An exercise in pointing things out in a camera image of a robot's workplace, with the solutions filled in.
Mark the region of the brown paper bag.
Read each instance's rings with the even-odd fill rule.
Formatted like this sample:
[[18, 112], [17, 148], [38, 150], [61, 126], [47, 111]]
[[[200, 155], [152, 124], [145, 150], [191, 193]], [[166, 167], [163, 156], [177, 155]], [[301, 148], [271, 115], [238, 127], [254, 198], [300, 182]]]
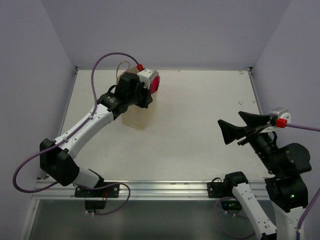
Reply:
[[[138, 69], [136, 66], [131, 66], [127, 60], [120, 62], [115, 73], [116, 83], [124, 73], [137, 74]], [[140, 108], [136, 105], [128, 107], [127, 112], [121, 115], [122, 124], [136, 130], [144, 130], [150, 126], [156, 113], [158, 92], [153, 93], [151, 97], [153, 101], [148, 108]]]

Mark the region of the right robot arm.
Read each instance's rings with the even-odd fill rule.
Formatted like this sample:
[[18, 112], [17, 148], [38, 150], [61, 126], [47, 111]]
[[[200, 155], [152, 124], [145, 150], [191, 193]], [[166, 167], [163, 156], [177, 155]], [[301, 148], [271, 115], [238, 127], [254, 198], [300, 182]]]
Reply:
[[225, 144], [237, 140], [249, 144], [272, 177], [266, 178], [265, 188], [275, 213], [273, 224], [255, 198], [243, 172], [226, 174], [223, 192], [236, 199], [252, 224], [258, 240], [305, 239], [301, 217], [308, 208], [308, 189], [301, 175], [311, 171], [310, 153], [299, 143], [277, 146], [276, 130], [291, 122], [287, 108], [278, 107], [268, 115], [238, 112], [245, 126], [235, 126], [218, 120]]

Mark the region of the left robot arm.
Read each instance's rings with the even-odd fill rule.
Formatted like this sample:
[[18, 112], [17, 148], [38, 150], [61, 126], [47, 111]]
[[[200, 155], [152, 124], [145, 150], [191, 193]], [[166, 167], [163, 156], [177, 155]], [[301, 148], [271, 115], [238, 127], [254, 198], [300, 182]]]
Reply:
[[104, 179], [91, 169], [79, 167], [75, 158], [92, 137], [130, 106], [148, 108], [159, 82], [156, 70], [123, 73], [116, 85], [95, 97], [93, 108], [82, 120], [54, 140], [45, 139], [40, 143], [40, 168], [62, 186], [74, 184], [86, 188], [92, 196], [101, 195]]

